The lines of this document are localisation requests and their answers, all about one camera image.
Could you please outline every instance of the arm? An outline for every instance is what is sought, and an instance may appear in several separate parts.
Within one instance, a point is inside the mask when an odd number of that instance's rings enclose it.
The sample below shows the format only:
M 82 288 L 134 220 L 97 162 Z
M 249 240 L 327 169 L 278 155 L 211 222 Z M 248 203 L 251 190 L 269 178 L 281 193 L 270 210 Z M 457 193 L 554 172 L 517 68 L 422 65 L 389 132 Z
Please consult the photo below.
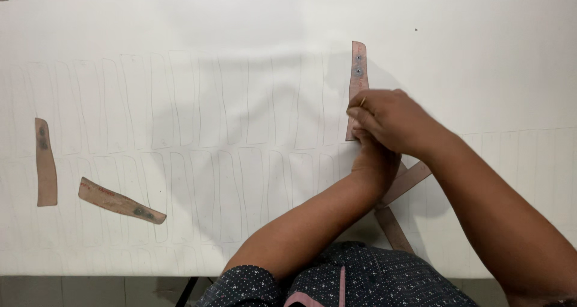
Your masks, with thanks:
M 404 92 L 362 91 L 348 112 L 391 150 L 427 164 L 511 305 L 542 306 L 577 296 L 577 252 L 571 244 Z
M 276 280 L 299 271 L 351 224 L 366 215 L 390 187 L 400 156 L 368 134 L 351 174 L 256 231 L 224 271 L 245 264 L 261 266 Z

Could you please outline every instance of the white table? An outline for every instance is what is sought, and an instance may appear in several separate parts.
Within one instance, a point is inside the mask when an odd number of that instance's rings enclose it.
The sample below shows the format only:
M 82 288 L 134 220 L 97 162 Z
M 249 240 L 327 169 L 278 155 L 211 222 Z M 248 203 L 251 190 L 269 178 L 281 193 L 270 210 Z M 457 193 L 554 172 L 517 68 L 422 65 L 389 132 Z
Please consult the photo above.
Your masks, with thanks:
M 350 171 L 350 42 L 577 245 L 577 0 L 0 2 L 0 275 L 216 275 Z M 33 118 L 58 205 L 36 207 Z M 405 157 L 410 166 L 415 163 Z M 77 197 L 80 177 L 168 217 Z M 432 177 L 392 205 L 415 252 L 490 276 Z M 372 216 L 343 239 L 388 243 Z

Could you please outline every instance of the patterned shirt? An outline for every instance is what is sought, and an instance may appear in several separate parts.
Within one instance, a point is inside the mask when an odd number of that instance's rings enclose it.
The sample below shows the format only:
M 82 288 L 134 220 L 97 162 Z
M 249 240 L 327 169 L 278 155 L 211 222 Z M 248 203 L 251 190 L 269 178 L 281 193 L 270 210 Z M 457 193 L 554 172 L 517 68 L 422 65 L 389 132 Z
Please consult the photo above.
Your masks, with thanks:
M 287 284 L 258 266 L 236 266 L 198 307 L 476 306 L 423 259 L 360 242 L 332 244 Z

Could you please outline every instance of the floor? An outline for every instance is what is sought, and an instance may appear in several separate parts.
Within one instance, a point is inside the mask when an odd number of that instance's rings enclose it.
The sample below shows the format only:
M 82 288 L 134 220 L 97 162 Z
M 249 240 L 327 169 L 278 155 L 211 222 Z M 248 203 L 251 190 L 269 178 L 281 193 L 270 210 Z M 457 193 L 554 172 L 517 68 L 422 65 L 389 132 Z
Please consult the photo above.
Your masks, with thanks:
M 507 306 L 493 279 L 450 280 L 481 307 Z M 187 281 L 172 277 L 4 276 L 0 277 L 0 307 L 174 307 Z M 199 278 L 190 306 L 210 281 Z

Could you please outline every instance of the shirt sleeve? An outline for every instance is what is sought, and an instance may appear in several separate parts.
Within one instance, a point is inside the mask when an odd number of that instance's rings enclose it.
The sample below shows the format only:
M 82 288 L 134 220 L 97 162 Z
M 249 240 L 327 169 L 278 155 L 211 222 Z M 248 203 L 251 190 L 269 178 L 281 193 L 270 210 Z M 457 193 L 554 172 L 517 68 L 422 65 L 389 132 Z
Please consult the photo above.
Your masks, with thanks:
M 258 266 L 235 266 L 206 289 L 197 307 L 261 307 L 281 305 L 272 274 Z

